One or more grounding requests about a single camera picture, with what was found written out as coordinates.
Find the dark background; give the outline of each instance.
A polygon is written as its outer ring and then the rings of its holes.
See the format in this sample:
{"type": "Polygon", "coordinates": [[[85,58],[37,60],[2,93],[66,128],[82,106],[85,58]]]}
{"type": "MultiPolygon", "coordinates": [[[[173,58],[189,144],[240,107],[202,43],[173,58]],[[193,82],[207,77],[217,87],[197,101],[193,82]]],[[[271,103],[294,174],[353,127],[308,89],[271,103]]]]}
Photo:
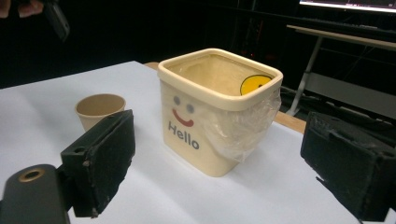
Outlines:
{"type": "MultiPolygon", "coordinates": [[[[10,18],[0,20],[0,88],[220,48],[278,68],[283,85],[296,90],[316,38],[286,28],[293,18],[394,22],[394,17],[300,7],[298,0],[61,0],[71,27],[62,43],[44,15],[19,19],[16,5],[10,18]]],[[[396,95],[395,63],[389,50],[325,40],[314,71],[396,95]]]]}

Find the desk leg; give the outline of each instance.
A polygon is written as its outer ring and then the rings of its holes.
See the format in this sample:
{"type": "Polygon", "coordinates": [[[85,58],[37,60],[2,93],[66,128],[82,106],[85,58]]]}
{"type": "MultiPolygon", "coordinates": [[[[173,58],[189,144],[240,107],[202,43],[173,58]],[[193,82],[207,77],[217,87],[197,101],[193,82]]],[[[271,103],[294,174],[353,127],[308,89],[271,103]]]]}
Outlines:
{"type": "Polygon", "coordinates": [[[290,109],[286,112],[286,114],[288,114],[288,115],[294,116],[299,111],[298,103],[300,102],[300,98],[303,95],[303,92],[305,90],[305,84],[309,79],[309,75],[311,74],[312,66],[314,65],[315,59],[318,56],[318,52],[319,52],[322,40],[323,40],[323,37],[318,36],[317,43],[315,44],[314,50],[312,51],[311,58],[309,59],[308,65],[305,68],[305,72],[303,74],[303,77],[301,78],[300,85],[298,87],[296,95],[294,96],[293,103],[291,104],[290,109]]]}

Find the smiley face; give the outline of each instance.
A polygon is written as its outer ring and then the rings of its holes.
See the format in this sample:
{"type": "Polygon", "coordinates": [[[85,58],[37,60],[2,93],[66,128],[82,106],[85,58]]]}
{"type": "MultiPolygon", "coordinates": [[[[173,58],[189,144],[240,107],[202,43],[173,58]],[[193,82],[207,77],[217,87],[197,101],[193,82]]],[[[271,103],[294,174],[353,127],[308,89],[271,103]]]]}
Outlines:
{"type": "Polygon", "coordinates": [[[261,86],[267,84],[271,81],[271,78],[265,75],[254,75],[251,77],[247,77],[241,85],[241,95],[245,95],[250,93],[251,91],[255,91],[261,86]]]}
{"type": "MultiPolygon", "coordinates": [[[[175,96],[175,97],[174,97],[174,103],[175,103],[176,105],[181,105],[181,101],[180,101],[180,98],[179,98],[178,96],[175,96]]],[[[186,111],[187,111],[189,114],[193,114],[193,113],[194,113],[194,107],[193,107],[192,105],[190,105],[190,104],[187,104],[187,105],[186,105],[186,111]]],[[[192,126],[194,125],[194,121],[193,121],[192,119],[189,119],[189,120],[183,119],[183,118],[177,113],[177,111],[176,111],[174,108],[172,109],[172,112],[173,112],[175,118],[177,119],[177,121],[180,122],[182,125],[184,125],[184,126],[186,126],[186,127],[192,127],[192,126]]]]}

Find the paper cup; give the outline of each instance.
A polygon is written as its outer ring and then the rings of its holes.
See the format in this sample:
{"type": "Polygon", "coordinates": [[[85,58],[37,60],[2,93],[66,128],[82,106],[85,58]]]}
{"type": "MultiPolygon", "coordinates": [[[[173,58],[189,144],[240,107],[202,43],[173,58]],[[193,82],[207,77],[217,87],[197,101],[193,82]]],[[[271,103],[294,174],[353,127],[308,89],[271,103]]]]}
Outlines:
{"type": "Polygon", "coordinates": [[[76,104],[75,110],[87,132],[101,119],[108,115],[121,112],[125,108],[125,100],[115,94],[97,94],[88,96],[76,104]]]}

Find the computer screen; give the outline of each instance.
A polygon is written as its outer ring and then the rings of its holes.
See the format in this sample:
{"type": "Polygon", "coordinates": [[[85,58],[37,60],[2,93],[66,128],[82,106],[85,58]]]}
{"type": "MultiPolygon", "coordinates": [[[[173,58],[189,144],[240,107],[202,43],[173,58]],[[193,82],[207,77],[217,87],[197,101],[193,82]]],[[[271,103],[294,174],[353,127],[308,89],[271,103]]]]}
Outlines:
{"type": "Polygon", "coordinates": [[[396,0],[300,0],[300,5],[396,14],[396,0]]]}

